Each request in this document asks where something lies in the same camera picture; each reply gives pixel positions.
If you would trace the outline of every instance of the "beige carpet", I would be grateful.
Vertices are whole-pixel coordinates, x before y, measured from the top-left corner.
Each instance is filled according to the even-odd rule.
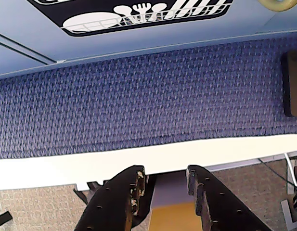
[[[286,177],[286,162],[269,165]],[[286,230],[280,202],[287,198],[286,183],[264,165],[214,173],[255,214],[275,231]],[[72,192],[73,185],[0,191],[0,213],[7,210],[13,221],[0,231],[73,231],[85,205]],[[136,231],[146,231],[149,217]]]

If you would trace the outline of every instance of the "white plate icon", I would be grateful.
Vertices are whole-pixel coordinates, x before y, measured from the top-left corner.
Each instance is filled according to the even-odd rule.
[[[91,12],[68,18],[64,21],[63,28],[72,32],[96,31],[118,25],[121,20],[122,17],[116,13]]]

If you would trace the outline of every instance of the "black box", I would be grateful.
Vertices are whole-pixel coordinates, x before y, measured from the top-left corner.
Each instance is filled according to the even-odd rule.
[[[283,72],[284,112],[297,116],[297,51],[289,51],[281,58]]]

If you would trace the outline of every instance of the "utensil icon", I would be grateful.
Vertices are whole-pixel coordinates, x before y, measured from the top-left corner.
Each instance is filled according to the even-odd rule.
[[[132,8],[139,12],[140,15],[141,15],[141,19],[140,19],[140,22],[141,23],[145,23],[146,22],[146,12],[148,10],[150,10],[150,8],[152,7],[152,5],[150,3],[142,3],[142,5],[139,3],[138,5],[133,5]]]
[[[207,6],[209,2],[210,0],[202,0],[192,15],[198,15],[199,13],[201,13],[201,11],[204,9],[204,7]]]
[[[154,22],[157,20],[157,13],[163,11],[167,5],[165,3],[158,3],[153,5],[152,11],[154,12],[153,15],[148,19],[148,22]]]
[[[179,10],[186,1],[187,0],[177,0],[174,3],[174,5],[172,6],[172,8],[169,10],[167,15],[164,17],[164,19],[172,18],[175,15],[175,13],[177,12],[177,10]]]
[[[127,16],[127,18],[133,23],[133,24],[137,24],[139,23],[137,19],[135,19],[132,15],[132,9],[129,6],[116,6],[114,7],[113,11],[117,14],[123,14],[125,16]]]
[[[185,16],[185,14],[187,14],[190,11],[190,8],[194,7],[196,2],[197,0],[189,0],[187,4],[183,7],[183,9],[178,13],[178,15],[176,15],[175,18],[181,18]]]

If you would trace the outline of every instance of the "dish rack icon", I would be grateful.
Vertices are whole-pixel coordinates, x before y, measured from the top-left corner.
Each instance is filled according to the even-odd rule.
[[[85,21],[78,24],[63,25],[61,29],[66,29],[74,34],[82,34],[91,31],[104,30],[109,28],[134,26],[139,24],[150,24],[169,20],[179,20],[192,17],[205,17],[221,14],[231,3],[206,5],[200,7],[183,8],[177,10],[160,11],[157,13],[144,13],[128,16],[119,16],[110,19]]]

